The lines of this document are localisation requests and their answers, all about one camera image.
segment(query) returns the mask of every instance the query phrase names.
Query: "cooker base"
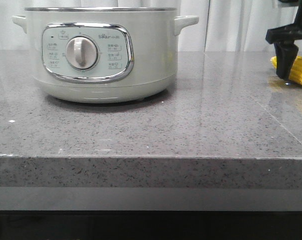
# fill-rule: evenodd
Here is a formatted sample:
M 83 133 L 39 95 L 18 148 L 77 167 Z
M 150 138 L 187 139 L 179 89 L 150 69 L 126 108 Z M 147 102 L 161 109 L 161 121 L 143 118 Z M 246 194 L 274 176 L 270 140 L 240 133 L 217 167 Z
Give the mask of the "cooker base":
M 41 89 L 58 99 L 77 103 L 107 104 L 146 98 L 165 90 L 175 81 L 176 75 L 152 83 L 125 87 L 63 87 L 37 80 Z

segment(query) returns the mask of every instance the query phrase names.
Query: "yellow corn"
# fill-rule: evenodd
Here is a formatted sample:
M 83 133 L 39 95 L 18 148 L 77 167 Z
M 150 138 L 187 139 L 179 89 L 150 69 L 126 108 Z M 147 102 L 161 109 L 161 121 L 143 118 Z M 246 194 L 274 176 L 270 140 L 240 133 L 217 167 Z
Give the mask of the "yellow corn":
M 272 65 L 276 68 L 276 57 L 271 58 Z M 297 84 L 302 85 L 302 56 L 297 56 L 293 66 L 291 68 L 291 72 L 289 75 L 289 79 L 291 81 L 296 82 Z

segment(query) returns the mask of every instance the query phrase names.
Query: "control panel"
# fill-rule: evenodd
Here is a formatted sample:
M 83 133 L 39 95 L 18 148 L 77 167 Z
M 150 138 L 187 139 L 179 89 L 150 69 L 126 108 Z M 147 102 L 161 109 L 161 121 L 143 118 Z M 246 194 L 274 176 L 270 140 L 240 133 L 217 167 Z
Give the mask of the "control panel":
M 105 83 L 127 76 L 134 65 L 125 28 L 106 23 L 50 24 L 42 35 L 48 72 L 71 83 Z

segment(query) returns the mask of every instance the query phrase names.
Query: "white knob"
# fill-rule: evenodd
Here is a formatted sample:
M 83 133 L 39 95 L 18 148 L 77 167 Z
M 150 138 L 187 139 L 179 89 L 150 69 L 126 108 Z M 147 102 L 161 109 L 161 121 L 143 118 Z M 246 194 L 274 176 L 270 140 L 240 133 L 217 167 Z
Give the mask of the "white knob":
M 66 59 L 77 69 L 88 69 L 94 65 L 98 57 L 95 44 L 88 38 L 78 36 L 66 45 Z

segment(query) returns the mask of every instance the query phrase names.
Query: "black clamp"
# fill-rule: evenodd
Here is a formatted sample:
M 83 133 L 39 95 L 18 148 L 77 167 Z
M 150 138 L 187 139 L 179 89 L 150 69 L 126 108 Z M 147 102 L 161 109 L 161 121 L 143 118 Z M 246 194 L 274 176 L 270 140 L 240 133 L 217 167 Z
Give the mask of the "black clamp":
M 299 7 L 294 23 L 269 29 L 265 38 L 269 44 L 274 44 L 277 61 L 276 74 L 285 80 L 289 77 L 298 53 L 298 47 L 294 41 L 302 40 L 302 0 L 299 0 L 298 3 Z

